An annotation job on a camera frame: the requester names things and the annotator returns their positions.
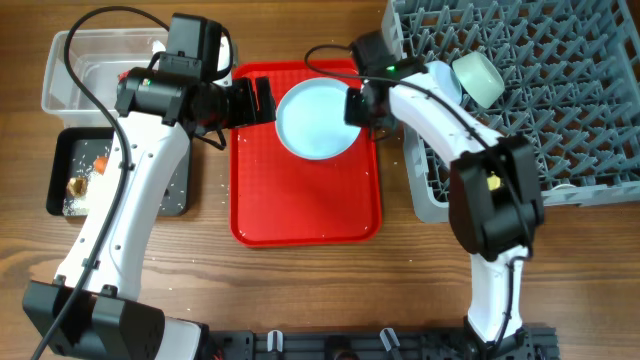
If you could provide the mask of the light blue plate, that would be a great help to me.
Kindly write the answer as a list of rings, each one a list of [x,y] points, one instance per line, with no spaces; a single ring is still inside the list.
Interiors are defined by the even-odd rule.
[[[344,82],[326,77],[293,86],[276,110],[280,143],[306,160],[327,160],[349,149],[361,128],[344,120],[348,89]]]

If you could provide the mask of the light blue bowl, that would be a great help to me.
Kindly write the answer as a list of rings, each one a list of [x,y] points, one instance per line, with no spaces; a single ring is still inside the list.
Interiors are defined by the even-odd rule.
[[[460,104],[463,97],[463,90],[453,69],[442,61],[429,62],[426,64],[426,67],[435,79],[441,92],[456,104]]]

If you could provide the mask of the white tissue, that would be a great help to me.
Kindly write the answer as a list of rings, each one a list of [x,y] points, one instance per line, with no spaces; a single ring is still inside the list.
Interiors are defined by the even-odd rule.
[[[159,41],[159,40],[155,40],[152,43],[152,54],[155,55],[157,53],[162,53],[166,51],[166,47],[165,45]]]

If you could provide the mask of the pale green bowl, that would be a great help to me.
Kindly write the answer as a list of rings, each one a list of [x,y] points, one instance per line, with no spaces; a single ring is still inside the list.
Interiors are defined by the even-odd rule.
[[[505,91],[497,68],[480,52],[454,60],[452,68],[464,90],[483,108],[490,108]]]

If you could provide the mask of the orange carrot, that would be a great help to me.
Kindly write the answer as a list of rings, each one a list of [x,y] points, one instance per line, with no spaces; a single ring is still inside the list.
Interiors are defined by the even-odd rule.
[[[108,161],[109,161],[109,158],[106,156],[97,157],[96,160],[93,162],[94,170],[98,174],[103,175],[106,171]]]

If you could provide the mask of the yellow plastic cup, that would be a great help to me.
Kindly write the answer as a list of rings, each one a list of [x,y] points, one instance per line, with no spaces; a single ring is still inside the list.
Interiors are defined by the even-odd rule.
[[[501,187],[502,181],[501,178],[495,173],[491,173],[491,175],[487,178],[487,184],[490,191],[495,191]]]

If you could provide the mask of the red snack wrapper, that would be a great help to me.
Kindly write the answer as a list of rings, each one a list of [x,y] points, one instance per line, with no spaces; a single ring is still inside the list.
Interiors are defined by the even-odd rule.
[[[123,73],[119,74],[118,75],[118,82],[121,82],[123,79],[125,79],[129,75],[129,72],[130,71],[126,71],[126,72],[123,72]]]

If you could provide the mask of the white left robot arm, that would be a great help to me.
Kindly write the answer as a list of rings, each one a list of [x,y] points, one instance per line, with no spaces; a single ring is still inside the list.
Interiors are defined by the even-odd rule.
[[[49,283],[31,282],[23,309],[38,352],[83,359],[220,359],[205,324],[168,317],[138,300],[144,254],[164,192],[193,139],[224,149],[228,129],[267,124],[267,78],[233,79],[226,27],[175,14],[168,43],[124,73],[104,116],[114,131],[101,190]]]

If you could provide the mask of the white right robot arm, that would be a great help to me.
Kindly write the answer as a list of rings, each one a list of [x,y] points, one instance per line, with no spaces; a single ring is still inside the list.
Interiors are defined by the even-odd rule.
[[[448,168],[448,221],[471,257],[472,300],[466,327],[478,354],[504,356],[523,341],[518,303],[522,267],[544,221],[534,149],[463,109],[468,94],[482,107],[504,92],[501,75],[474,51],[450,64],[398,58],[380,32],[348,50],[362,85],[348,92],[345,121],[359,127],[398,122],[416,132]]]

